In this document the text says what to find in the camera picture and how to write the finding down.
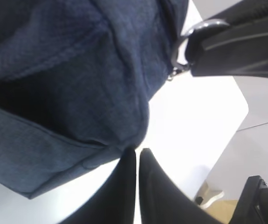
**black strap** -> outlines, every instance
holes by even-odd
[[[193,76],[268,78],[268,0],[244,0],[213,18],[231,27],[190,38],[186,58]]]

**bag fabric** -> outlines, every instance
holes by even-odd
[[[34,198],[137,147],[187,0],[0,0],[0,183]]]

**navy blue bag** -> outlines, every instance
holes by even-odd
[[[137,147],[187,0],[0,0],[0,183],[34,198]]]

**denim fabric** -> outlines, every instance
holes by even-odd
[[[33,198],[137,147],[186,9],[0,0],[0,183]]]

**gray floor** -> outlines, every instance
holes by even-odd
[[[203,19],[209,18],[241,0],[193,0]]]

